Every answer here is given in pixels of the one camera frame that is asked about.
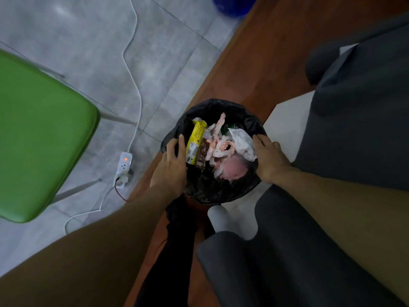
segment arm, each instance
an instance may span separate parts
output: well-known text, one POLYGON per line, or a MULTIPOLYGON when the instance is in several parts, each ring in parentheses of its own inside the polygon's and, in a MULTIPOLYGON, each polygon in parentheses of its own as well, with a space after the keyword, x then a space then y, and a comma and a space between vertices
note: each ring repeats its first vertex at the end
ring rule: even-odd
POLYGON ((186 186, 185 158, 183 153, 176 158, 176 143, 167 145, 142 197, 52 243, 0 278, 1 305, 122 306, 161 214, 186 186))
POLYGON ((409 193, 302 172, 278 142, 253 140, 261 180, 293 196, 341 249, 409 304, 409 193))

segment wooden floor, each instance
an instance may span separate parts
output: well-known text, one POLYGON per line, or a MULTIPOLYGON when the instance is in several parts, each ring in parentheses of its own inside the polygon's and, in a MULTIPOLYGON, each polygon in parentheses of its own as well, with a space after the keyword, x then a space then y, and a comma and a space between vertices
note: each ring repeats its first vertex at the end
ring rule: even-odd
MULTIPOLYGON (((190 106, 209 98, 243 104, 265 122, 275 105, 314 89, 304 74, 310 51, 383 19, 409 10, 406 0, 258 0, 202 84, 190 106)), ((132 192, 142 195, 160 159, 158 154, 132 192)), ((202 228, 206 207, 190 202, 202 228)), ((133 306, 139 287, 166 239, 166 217, 159 221, 144 265, 125 303, 133 306)), ((197 244, 203 241, 201 230, 197 244)), ((193 257, 189 306, 219 306, 193 257)))

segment black trash bag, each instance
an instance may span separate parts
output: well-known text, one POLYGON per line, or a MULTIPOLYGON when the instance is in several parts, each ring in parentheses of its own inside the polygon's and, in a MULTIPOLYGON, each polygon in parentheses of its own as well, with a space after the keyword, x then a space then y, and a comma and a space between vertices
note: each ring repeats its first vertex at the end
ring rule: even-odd
MULTIPOLYGON (((190 108, 181 116, 175 128, 163 139, 160 147, 161 151, 164 153, 166 151, 166 144, 172 138, 178 138, 181 133, 184 135, 187 144, 194 128, 192 119, 200 117, 210 126, 213 123, 217 123, 222 113, 226 114, 225 124, 241 123, 243 129, 251 137, 256 134, 266 134, 263 124, 258 117, 250 113, 245 107, 226 100, 209 99, 190 108)), ((257 166, 258 160, 248 162, 249 170, 247 174, 230 183, 225 179, 215 179, 211 171, 204 170, 201 172, 194 165, 187 164, 187 186, 185 193, 203 204, 221 204, 233 201, 246 195, 260 183, 260 179, 256 175, 257 166)))

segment yellow wrapper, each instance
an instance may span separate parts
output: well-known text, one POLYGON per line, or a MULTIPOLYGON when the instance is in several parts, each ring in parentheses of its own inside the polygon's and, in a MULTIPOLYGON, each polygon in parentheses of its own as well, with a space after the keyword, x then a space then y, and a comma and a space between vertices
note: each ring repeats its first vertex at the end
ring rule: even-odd
POLYGON ((191 165, 196 164, 197 152, 199 151, 199 146, 207 127, 205 121, 193 121, 193 123, 195 124, 195 128, 193 128, 193 132, 186 144, 186 162, 191 165))

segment green seat cushion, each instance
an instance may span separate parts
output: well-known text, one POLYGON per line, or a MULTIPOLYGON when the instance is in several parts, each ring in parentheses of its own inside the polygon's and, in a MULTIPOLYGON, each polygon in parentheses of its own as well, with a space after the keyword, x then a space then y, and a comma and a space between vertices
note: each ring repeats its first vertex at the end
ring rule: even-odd
POLYGON ((81 157, 96 106, 19 58, 0 51, 0 216, 37 217, 81 157))

